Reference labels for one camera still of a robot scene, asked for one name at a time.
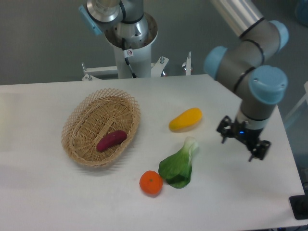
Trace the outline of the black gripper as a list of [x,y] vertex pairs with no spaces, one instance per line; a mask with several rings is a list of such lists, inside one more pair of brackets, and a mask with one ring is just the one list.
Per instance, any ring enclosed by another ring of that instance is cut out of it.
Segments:
[[245,144],[250,151],[251,156],[248,161],[253,159],[263,160],[267,155],[271,142],[267,140],[259,140],[259,136],[263,129],[248,129],[246,123],[232,122],[229,116],[225,116],[217,127],[217,132],[221,134],[223,144],[227,138],[235,138]]

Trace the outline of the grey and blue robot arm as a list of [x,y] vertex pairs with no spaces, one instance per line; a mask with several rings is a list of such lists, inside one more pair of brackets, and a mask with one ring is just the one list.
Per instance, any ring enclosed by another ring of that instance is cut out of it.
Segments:
[[[267,21],[249,0],[212,3],[241,40],[231,50],[214,48],[204,62],[205,72],[242,100],[236,118],[223,118],[217,131],[223,139],[243,143],[252,158],[264,159],[270,142],[259,136],[288,84],[285,73],[265,65],[265,61],[286,45],[288,30],[278,21]],[[166,58],[151,63],[157,26],[144,11],[143,1],[89,0],[78,10],[88,28],[96,35],[105,35],[113,46],[119,78],[162,74]]]

